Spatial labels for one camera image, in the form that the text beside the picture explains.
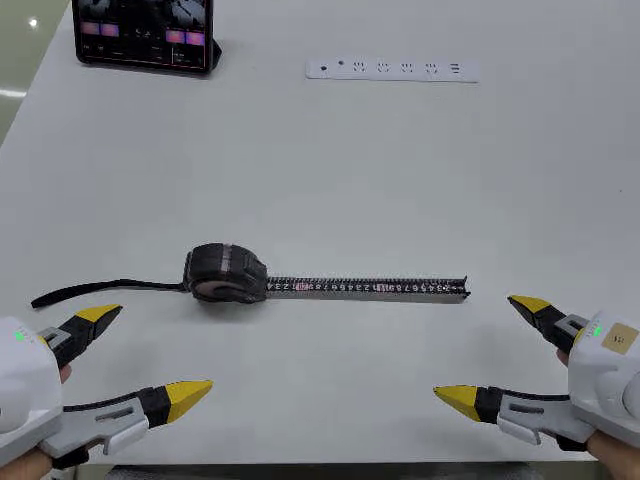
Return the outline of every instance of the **human hand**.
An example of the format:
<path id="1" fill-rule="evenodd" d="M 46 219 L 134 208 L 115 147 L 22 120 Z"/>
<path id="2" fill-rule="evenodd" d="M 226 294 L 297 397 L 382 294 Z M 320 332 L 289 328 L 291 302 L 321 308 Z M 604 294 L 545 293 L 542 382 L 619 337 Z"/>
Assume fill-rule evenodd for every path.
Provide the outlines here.
<path id="1" fill-rule="evenodd" d="M 569 356 L 560 350 L 558 358 L 565 365 L 569 363 Z M 596 432 L 587 441 L 587 450 L 609 469 L 615 480 L 640 479 L 640 449 Z"/>
<path id="2" fill-rule="evenodd" d="M 66 382 L 71 375 L 67 365 L 60 370 L 60 380 Z M 0 468 L 0 480 L 40 480 L 51 471 L 51 459 L 41 450 L 34 448 L 20 458 Z"/>

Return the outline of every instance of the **white tabletop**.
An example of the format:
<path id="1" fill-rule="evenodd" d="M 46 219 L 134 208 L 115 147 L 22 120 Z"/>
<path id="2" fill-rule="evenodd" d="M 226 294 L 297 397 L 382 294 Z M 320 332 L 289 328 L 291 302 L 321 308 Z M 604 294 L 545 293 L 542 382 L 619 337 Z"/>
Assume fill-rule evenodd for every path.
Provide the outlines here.
<path id="1" fill-rule="evenodd" d="M 635 318 L 640 41 L 633 1 L 221 0 L 199 80 L 82 66 L 62 21 L 0 151 L 0 305 L 34 328 L 125 305 L 74 362 L 67 403 L 211 378 L 121 463 L 586 458 L 473 424 L 440 384 L 566 392 L 507 303 Z M 348 53 L 477 61 L 479 85 L 310 81 Z M 207 242 L 272 273 L 468 274 L 462 305 L 103 292 L 179 281 Z"/>

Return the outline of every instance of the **sticker label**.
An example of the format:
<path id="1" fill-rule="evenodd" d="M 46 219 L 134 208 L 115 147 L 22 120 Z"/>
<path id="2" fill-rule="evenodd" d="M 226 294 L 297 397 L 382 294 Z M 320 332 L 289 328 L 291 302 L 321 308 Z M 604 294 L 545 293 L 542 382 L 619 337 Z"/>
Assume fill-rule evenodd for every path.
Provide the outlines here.
<path id="1" fill-rule="evenodd" d="M 602 342 L 604 348 L 608 348 L 612 352 L 626 355 L 633 342 L 638 338 L 638 330 L 628 327 L 622 323 L 616 323 L 611 327 L 609 333 Z"/>

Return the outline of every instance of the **white power strip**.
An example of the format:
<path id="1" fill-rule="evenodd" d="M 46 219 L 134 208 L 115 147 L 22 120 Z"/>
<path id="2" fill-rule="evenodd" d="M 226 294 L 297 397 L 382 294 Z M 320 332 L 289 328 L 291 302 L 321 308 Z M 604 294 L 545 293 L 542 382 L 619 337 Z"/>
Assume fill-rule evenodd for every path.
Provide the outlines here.
<path id="1" fill-rule="evenodd" d="M 478 83 L 478 73 L 477 65 L 469 62 L 392 62 L 346 56 L 307 61 L 310 79 Z"/>

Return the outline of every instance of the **finger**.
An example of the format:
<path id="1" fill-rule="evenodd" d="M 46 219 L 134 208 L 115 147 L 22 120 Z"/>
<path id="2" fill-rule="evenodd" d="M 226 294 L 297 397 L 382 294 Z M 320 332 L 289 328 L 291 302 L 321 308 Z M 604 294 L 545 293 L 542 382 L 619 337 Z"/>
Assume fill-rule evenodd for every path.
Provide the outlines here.
<path id="1" fill-rule="evenodd" d="M 569 355 L 564 353 L 562 350 L 558 350 L 556 355 L 558 356 L 558 359 L 564 363 L 565 367 L 569 364 Z"/>
<path id="2" fill-rule="evenodd" d="M 60 369 L 60 381 L 62 381 L 62 383 L 69 380 L 70 376 L 71 376 L 71 365 L 65 365 Z"/>
<path id="3" fill-rule="evenodd" d="M 640 465 L 640 450 L 602 432 L 596 432 L 591 436 L 587 442 L 587 449 L 611 470 L 614 476 L 615 472 L 635 472 Z"/>
<path id="4" fill-rule="evenodd" d="M 35 480 L 51 470 L 51 459 L 40 450 L 32 450 L 0 469 L 0 480 Z"/>

